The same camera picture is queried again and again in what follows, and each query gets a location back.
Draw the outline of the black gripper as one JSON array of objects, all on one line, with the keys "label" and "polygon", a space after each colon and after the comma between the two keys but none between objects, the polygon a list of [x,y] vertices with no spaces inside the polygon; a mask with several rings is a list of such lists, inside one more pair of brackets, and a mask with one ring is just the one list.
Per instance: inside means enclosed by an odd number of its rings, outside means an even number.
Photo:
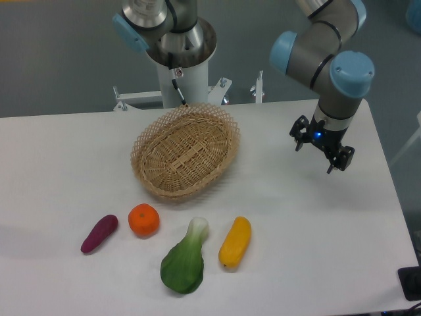
[{"label": "black gripper", "polygon": [[330,174],[334,169],[344,171],[353,159],[355,149],[341,143],[348,127],[349,119],[339,120],[315,112],[310,120],[301,115],[293,123],[289,135],[295,140],[296,151],[309,142],[323,151],[330,162],[327,170]]}]

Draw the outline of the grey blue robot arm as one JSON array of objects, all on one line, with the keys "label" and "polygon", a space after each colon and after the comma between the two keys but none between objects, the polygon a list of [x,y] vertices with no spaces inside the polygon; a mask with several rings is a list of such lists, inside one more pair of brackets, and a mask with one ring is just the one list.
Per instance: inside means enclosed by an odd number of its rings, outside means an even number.
[{"label": "grey blue robot arm", "polygon": [[[299,117],[290,135],[298,147],[310,143],[324,153],[331,169],[344,171],[355,150],[344,146],[345,135],[375,69],[363,53],[342,50],[364,24],[361,1],[300,1],[310,20],[304,34],[282,33],[274,42],[270,64],[316,92],[311,118]],[[216,50],[213,27],[197,13],[196,1],[125,1],[112,25],[137,53],[146,53],[159,72],[166,108],[221,99],[208,89],[208,62]]]}]

